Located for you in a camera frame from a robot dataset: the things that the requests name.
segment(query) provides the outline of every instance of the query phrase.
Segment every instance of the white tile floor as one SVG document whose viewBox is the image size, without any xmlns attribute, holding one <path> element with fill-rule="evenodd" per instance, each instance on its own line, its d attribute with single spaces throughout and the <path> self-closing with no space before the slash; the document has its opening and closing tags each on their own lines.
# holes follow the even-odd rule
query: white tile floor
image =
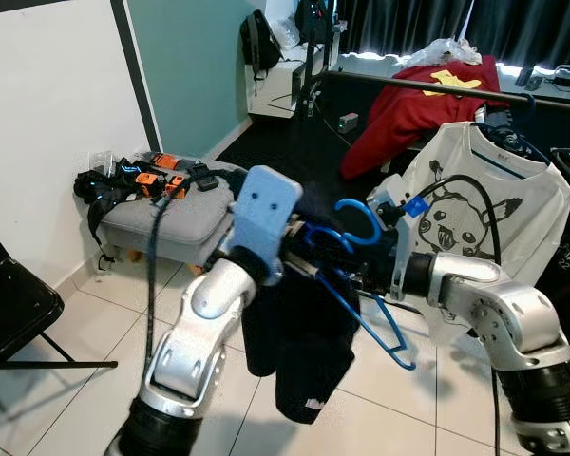
<svg viewBox="0 0 570 456">
<path fill-rule="evenodd" d="M 117 263 L 83 283 L 48 330 L 75 358 L 114 359 L 115 370 L 0 371 L 0 456 L 102 456 L 128 413 L 141 377 L 145 269 Z M 185 267 L 161 261 L 156 337 L 178 316 Z M 195 446 L 195 456 L 457 456 L 493 454 L 489 368 L 467 337 L 436 348 L 424 322 L 393 311 L 418 369 L 398 367 L 360 330 L 356 360 L 313 426 L 285 419 L 275 406 L 275 379 L 247 371 L 242 332 L 227 343 L 222 381 Z M 374 321 L 388 340 L 392 333 Z M 36 339 L 17 359 L 59 359 Z M 501 397 L 503 455 L 525 455 L 507 423 Z"/>
</svg>

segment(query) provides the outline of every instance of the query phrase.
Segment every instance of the white shelf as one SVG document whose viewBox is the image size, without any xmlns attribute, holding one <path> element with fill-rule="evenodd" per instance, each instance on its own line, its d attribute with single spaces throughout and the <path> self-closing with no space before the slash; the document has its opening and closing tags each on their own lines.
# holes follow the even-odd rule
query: white shelf
<svg viewBox="0 0 570 456">
<path fill-rule="evenodd" d="M 335 67 L 338 60 L 340 35 L 333 37 L 330 67 Z M 318 74 L 323 67 L 323 47 L 318 45 L 314 50 L 313 75 Z M 260 71 L 260 78 L 254 81 L 254 72 L 250 65 L 245 66 L 245 82 L 247 85 L 247 111 L 250 114 L 263 116 L 291 118 L 295 112 L 295 102 L 292 99 L 294 91 L 294 74 L 300 76 L 299 84 L 304 85 L 304 63 L 306 62 L 306 44 L 282 51 L 285 62 L 281 61 L 268 71 Z"/>
</svg>

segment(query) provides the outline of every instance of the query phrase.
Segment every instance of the black backpack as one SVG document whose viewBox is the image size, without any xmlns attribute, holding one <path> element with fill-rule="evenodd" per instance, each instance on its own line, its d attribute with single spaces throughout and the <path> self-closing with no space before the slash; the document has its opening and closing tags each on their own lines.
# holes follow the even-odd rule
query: black backpack
<svg viewBox="0 0 570 456">
<path fill-rule="evenodd" d="M 260 70 L 274 67 L 282 57 L 278 41 L 260 9 L 245 18 L 240 25 L 240 37 L 245 64 L 253 67 L 256 76 Z"/>
<path fill-rule="evenodd" d="M 325 30 L 328 21 L 327 10 L 323 0 L 300 0 L 295 10 L 295 26 L 300 31 L 300 41 L 308 42 L 310 32 L 314 29 L 314 43 L 325 44 Z"/>
</svg>

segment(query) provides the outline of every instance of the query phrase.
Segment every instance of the black cable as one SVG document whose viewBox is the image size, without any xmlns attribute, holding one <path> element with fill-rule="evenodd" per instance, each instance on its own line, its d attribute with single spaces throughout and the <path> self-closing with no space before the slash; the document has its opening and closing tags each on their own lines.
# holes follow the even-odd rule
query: black cable
<svg viewBox="0 0 570 456">
<path fill-rule="evenodd" d="M 494 402 L 494 454 L 501 454 L 501 407 L 498 403 L 498 381 L 496 370 L 492 370 L 492 401 Z"/>
<path fill-rule="evenodd" d="M 276 109 L 282 109 L 283 111 L 289 111 L 289 112 L 295 113 L 295 111 L 292 110 L 292 109 L 288 109 L 288 108 L 286 108 L 286 107 L 277 106 L 276 104 L 266 104 L 266 105 L 269 106 L 269 107 L 275 107 Z"/>
<path fill-rule="evenodd" d="M 431 185 L 426 187 L 424 190 L 422 190 L 418 194 L 418 196 L 423 198 L 423 197 L 431 194 L 432 192 L 434 192 L 438 188 L 443 187 L 444 185 L 446 185 L 450 182 L 454 182 L 454 181 L 464 181 L 464 182 L 471 184 L 473 187 L 475 187 L 475 189 L 482 196 L 482 199 L 484 200 L 484 204 L 485 204 L 485 210 L 487 211 L 487 217 L 488 217 L 489 223 L 490 223 L 490 232 L 492 233 L 492 244 L 493 244 L 493 248 L 494 248 L 494 262 L 496 264 L 500 265 L 501 264 L 501 238 L 498 234 L 498 226 L 496 225 L 497 222 L 496 222 L 496 214 L 494 213 L 494 206 L 492 205 L 492 200 L 490 199 L 490 196 L 487 194 L 484 187 L 477 180 L 471 178 L 470 176 L 465 176 L 464 174 L 453 174 L 451 176 L 448 176 L 445 179 L 441 179 L 441 180 L 436 181 L 435 183 L 432 183 Z"/>
<path fill-rule="evenodd" d="M 337 131 L 335 131 L 333 129 L 333 127 L 330 125 L 329 122 L 327 122 L 327 119 L 325 118 L 325 116 L 323 115 L 323 112 L 321 111 L 321 109 L 319 109 L 319 105 L 317 102 L 314 103 L 314 107 L 316 107 L 316 110 L 318 111 L 318 113 L 321 115 L 321 118 L 323 119 L 323 122 L 325 123 L 325 125 L 332 131 L 332 133 L 337 136 L 340 140 L 342 140 L 348 147 L 352 147 L 352 144 L 350 142 L 348 142 L 348 140 L 346 138 L 344 138 L 342 135 L 340 135 Z"/>
<path fill-rule="evenodd" d="M 154 307 L 155 307 L 155 286 L 156 286 L 156 248 L 157 239 L 159 235 L 159 227 L 161 226 L 161 219 L 167 207 L 174 199 L 180 190 L 190 188 L 190 184 L 194 181 L 199 181 L 204 178 L 220 177 L 226 179 L 230 189 L 232 190 L 235 199 L 238 197 L 238 192 L 244 181 L 246 172 L 242 170 L 227 171 L 225 169 L 208 169 L 204 172 L 199 172 L 194 176 L 189 176 L 184 179 L 180 184 L 173 189 L 165 198 L 162 206 L 157 212 L 154 223 L 152 224 L 152 232 L 148 240 L 148 315 L 147 315 L 147 331 L 145 335 L 145 361 L 143 364 L 143 375 L 147 373 L 150 363 L 152 362 L 152 346 L 154 338 Z"/>
<path fill-rule="evenodd" d="M 275 102 L 276 100 L 280 100 L 281 98 L 291 97 L 291 96 L 292 96 L 291 93 L 288 93 L 287 95 L 281 95 L 280 97 L 273 98 L 273 99 L 271 100 L 271 102 Z"/>
<path fill-rule="evenodd" d="M 494 213 L 494 206 L 492 205 L 492 200 L 490 196 L 485 191 L 485 188 L 475 179 L 470 176 L 465 176 L 463 174 L 454 174 L 447 178 L 438 180 L 437 182 L 429 185 L 427 188 L 422 190 L 418 195 L 420 197 L 425 197 L 430 193 L 434 192 L 439 187 L 443 187 L 449 182 L 453 181 L 464 181 L 471 184 L 477 189 L 479 194 L 484 200 L 485 210 L 487 211 L 487 216 L 490 224 L 490 232 L 492 234 L 492 243 L 494 248 L 494 262 L 501 265 L 501 238 L 498 233 L 498 226 L 496 222 L 496 214 Z M 501 411 L 498 402 L 498 382 L 496 370 L 491 368 L 492 375 L 492 400 L 494 402 L 494 454 L 500 456 L 501 454 Z"/>
</svg>

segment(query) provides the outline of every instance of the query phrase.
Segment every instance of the plastic bag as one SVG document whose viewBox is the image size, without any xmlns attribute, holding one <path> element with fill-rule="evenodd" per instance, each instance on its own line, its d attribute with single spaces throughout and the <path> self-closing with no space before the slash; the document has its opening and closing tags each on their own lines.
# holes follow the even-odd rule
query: plastic bag
<svg viewBox="0 0 570 456">
<path fill-rule="evenodd" d="M 414 52 L 405 62 L 404 67 L 444 65 L 453 60 L 470 65 L 481 65 L 482 55 L 465 39 L 455 41 L 452 38 L 439 38 L 424 49 Z"/>
<path fill-rule="evenodd" d="M 300 32 L 289 19 L 279 19 L 270 23 L 275 38 L 284 50 L 289 50 L 300 42 Z"/>
</svg>

